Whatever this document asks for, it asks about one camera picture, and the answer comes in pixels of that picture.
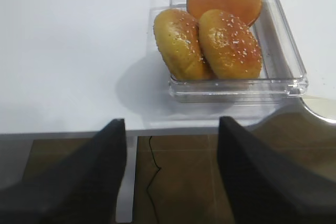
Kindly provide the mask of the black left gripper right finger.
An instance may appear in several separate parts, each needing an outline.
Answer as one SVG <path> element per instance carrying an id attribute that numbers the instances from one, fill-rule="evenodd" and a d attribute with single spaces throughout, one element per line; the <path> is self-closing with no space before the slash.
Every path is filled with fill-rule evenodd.
<path id="1" fill-rule="evenodd" d="M 217 163 L 236 223 L 335 223 L 335 182 L 219 119 Z"/>

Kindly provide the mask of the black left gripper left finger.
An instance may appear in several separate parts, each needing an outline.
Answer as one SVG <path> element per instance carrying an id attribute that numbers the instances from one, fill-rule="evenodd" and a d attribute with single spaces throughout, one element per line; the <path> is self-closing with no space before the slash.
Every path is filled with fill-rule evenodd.
<path id="1" fill-rule="evenodd" d="M 123 119 L 41 174 L 1 190 L 1 223 L 110 223 L 127 162 Z"/>

